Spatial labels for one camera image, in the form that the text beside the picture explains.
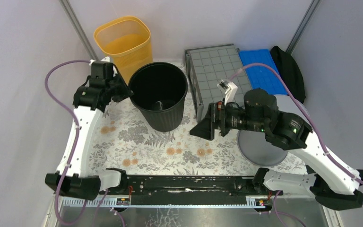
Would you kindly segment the grey plastic waste bin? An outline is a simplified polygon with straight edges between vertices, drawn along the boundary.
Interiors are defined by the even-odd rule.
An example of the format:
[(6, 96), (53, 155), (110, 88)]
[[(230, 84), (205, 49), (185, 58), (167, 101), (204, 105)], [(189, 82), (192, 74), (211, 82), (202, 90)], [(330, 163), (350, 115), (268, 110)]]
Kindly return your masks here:
[[(306, 120), (304, 114), (288, 95), (275, 95), (280, 111), (294, 113)], [(239, 131), (237, 145), (242, 155), (254, 165), (273, 167), (283, 162), (288, 152), (275, 147), (265, 140), (262, 132)]]

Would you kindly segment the yellow slatted waste bin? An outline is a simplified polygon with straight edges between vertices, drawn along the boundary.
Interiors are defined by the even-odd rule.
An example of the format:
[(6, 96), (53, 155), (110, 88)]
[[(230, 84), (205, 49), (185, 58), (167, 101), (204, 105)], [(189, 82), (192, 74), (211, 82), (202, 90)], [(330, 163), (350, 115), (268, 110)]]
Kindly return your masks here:
[(126, 83), (138, 69), (153, 62), (151, 32), (137, 17), (124, 16), (99, 26), (94, 40), (113, 59)]

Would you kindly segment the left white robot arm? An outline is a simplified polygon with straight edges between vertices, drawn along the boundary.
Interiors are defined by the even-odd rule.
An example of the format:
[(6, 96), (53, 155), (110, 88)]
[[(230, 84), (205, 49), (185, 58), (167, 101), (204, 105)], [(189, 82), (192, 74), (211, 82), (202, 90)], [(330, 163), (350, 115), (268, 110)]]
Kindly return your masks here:
[(76, 90), (74, 108), (65, 108), (73, 123), (62, 160), (54, 173), (46, 174), (45, 183), (61, 196), (92, 201), (99, 192), (108, 188), (116, 194), (127, 190), (125, 171), (109, 168), (97, 175), (89, 175), (88, 162), (92, 138), (107, 105), (111, 101), (121, 102), (133, 93), (108, 57), (88, 63), (91, 74)]

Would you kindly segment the large grey plastic crate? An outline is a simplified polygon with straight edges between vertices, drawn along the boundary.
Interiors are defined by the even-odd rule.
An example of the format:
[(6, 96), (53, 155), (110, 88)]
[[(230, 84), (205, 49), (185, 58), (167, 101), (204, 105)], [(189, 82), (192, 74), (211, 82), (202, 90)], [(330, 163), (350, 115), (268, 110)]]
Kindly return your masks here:
[(184, 50), (190, 92), (200, 122), (210, 103), (221, 101), (225, 93), (217, 87), (242, 67), (240, 49), (234, 44), (214, 45)]

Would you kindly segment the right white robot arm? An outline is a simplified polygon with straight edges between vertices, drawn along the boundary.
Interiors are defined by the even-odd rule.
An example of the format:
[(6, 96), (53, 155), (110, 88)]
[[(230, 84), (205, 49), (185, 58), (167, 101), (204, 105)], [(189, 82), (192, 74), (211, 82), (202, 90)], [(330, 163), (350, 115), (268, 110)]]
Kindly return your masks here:
[(190, 135), (213, 140), (215, 130), (225, 136), (231, 129), (262, 132), (266, 142), (303, 160), (311, 174), (297, 175), (260, 168), (252, 180), (256, 194), (287, 191), (307, 194), (332, 210), (363, 206), (363, 170), (349, 168), (330, 150), (323, 150), (315, 130), (299, 115), (280, 111), (277, 99), (257, 88), (244, 95), (244, 108), (211, 103)]

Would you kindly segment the black plastic waste bin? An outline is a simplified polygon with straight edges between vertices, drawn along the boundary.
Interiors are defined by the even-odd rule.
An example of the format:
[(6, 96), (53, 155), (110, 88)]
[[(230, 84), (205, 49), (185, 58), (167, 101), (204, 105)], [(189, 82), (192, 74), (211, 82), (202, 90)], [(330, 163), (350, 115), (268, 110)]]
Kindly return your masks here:
[(188, 81), (177, 66), (153, 62), (137, 70), (129, 81), (130, 100), (156, 131), (176, 129), (183, 118)]

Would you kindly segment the blue plastic divided crate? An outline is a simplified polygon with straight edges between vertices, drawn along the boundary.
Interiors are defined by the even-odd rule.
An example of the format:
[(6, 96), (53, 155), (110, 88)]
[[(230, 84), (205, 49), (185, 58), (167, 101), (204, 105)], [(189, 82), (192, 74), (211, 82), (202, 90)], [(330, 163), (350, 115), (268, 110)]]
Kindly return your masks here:
[[(278, 73), (278, 69), (267, 49), (240, 51), (243, 66), (251, 63), (262, 63), (270, 66)], [(267, 68), (255, 66), (245, 70), (253, 89), (261, 88), (271, 95), (288, 95), (280, 80)]]

